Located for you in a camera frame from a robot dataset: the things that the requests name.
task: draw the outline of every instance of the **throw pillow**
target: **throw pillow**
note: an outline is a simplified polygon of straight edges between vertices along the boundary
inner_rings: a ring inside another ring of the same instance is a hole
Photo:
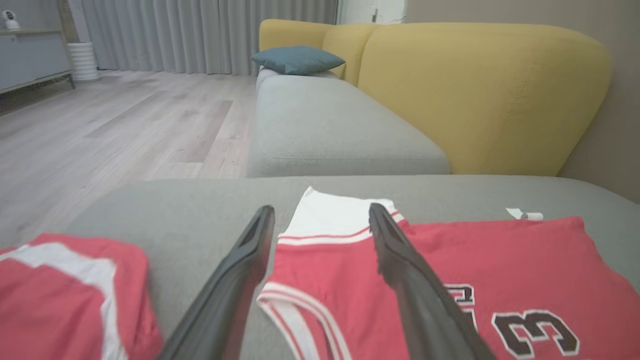
[[[313,75],[345,62],[332,53],[310,46],[276,47],[253,55],[251,60],[287,75]]]

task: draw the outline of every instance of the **beige wall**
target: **beige wall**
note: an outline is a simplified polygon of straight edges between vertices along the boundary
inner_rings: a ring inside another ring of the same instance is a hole
[[[408,0],[407,22],[517,22],[574,29],[614,60],[609,93],[561,176],[640,202],[639,0]]]

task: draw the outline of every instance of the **gray curtain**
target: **gray curtain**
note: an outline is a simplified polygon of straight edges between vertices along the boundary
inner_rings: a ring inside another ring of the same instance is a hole
[[[335,24],[338,0],[82,0],[100,69],[256,75],[264,19]]]

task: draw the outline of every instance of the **white stripe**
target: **white stripe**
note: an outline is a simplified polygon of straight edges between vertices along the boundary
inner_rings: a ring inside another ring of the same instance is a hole
[[[47,265],[98,288],[104,295],[104,302],[100,306],[103,327],[102,360],[127,360],[127,352],[122,346],[117,327],[118,312],[113,288],[116,266],[110,259],[88,258],[60,243],[25,245],[0,256],[0,261],[5,259],[15,259],[31,268]]]
[[[340,331],[340,327],[338,326],[338,323],[335,321],[331,312],[329,312],[329,309],[327,309],[320,301],[318,301],[314,297],[311,297],[309,294],[304,293],[298,289],[294,289],[290,286],[286,286],[283,284],[278,284],[277,282],[271,282],[271,281],[267,282],[264,285],[264,288],[262,290],[263,291],[273,290],[283,294],[290,294],[292,296],[300,298],[307,304],[311,305],[313,308],[320,311],[322,316],[327,320],[328,325],[331,327],[331,330],[333,331],[333,334],[335,336],[336,341],[338,342],[338,346],[340,347],[340,352],[342,352],[344,360],[351,360],[351,354],[349,353],[347,342],[344,340],[344,336]],[[269,298],[269,297],[272,297],[273,294],[264,294],[264,296],[266,298]]]
[[[400,213],[396,213],[393,216],[393,218],[396,222],[400,222],[404,220],[404,217]],[[309,238],[309,239],[287,239],[287,238],[278,239],[278,245],[301,246],[301,245],[317,245],[317,244],[349,244],[349,243],[356,243],[358,241],[366,240],[370,237],[371,237],[371,232],[367,230],[367,231],[361,232],[360,234],[356,234],[354,236],[350,236],[347,238],[318,237],[318,238]]]
[[[278,294],[275,294],[275,293],[268,293],[268,294],[261,293],[260,295],[258,295],[258,299],[256,299],[256,302],[258,303],[258,306],[262,310],[267,312],[267,314],[270,314],[271,310],[269,309],[269,305],[272,304],[274,301],[277,301],[277,300],[290,302],[291,304],[300,306],[303,309],[306,309],[310,313],[312,313],[320,321],[320,323],[323,326],[324,334],[326,335],[326,338],[329,341],[329,347],[331,348],[331,353],[333,354],[333,358],[336,359],[336,360],[341,359],[340,353],[339,353],[339,351],[338,351],[338,349],[336,347],[335,340],[333,339],[333,334],[331,332],[331,328],[329,327],[328,322],[322,316],[322,314],[320,314],[320,312],[318,310],[314,309],[310,304],[307,304],[307,303],[303,302],[302,300],[298,300],[296,298],[293,298],[293,297],[290,297],[290,296],[287,296],[287,295],[284,295],[284,294],[280,294],[280,293],[278,293]],[[289,345],[291,346],[291,351],[296,352],[296,349],[293,347],[293,344],[290,343]]]
[[[274,301],[271,306],[278,311],[282,319],[287,323],[291,334],[296,338],[302,357],[305,360],[320,360],[316,341],[300,310],[288,301]]]
[[[291,336],[289,336],[289,333],[287,332],[287,330],[285,329],[284,325],[282,324],[280,319],[277,317],[277,315],[271,310],[271,308],[268,305],[260,306],[260,308],[264,310],[264,312],[267,313],[267,315],[269,315],[273,323],[275,323],[278,329],[280,329],[280,332],[284,336],[284,339],[287,340],[289,347],[291,347],[291,351],[293,352],[293,356],[296,357],[296,360],[302,360],[302,358],[300,357],[300,354],[296,350],[296,344],[294,342],[295,340],[293,340]]]

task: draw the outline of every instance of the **laminate flooring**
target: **laminate flooring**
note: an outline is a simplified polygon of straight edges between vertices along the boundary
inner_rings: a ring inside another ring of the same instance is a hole
[[[115,71],[0,99],[0,249],[131,182],[244,177],[255,80]]]

